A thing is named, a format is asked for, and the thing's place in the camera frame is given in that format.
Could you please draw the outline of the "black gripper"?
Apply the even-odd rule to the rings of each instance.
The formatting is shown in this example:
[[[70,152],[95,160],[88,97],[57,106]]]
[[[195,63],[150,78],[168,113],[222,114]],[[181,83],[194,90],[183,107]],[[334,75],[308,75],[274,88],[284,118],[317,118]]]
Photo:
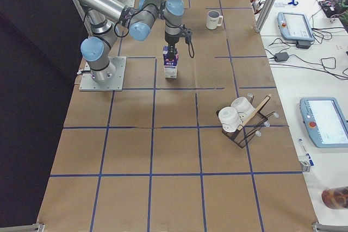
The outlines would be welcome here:
[[[165,26],[165,41],[167,42],[168,51],[166,59],[173,61],[175,59],[175,44],[179,42],[181,37],[185,38],[185,43],[190,45],[192,30],[185,25],[180,27]]]

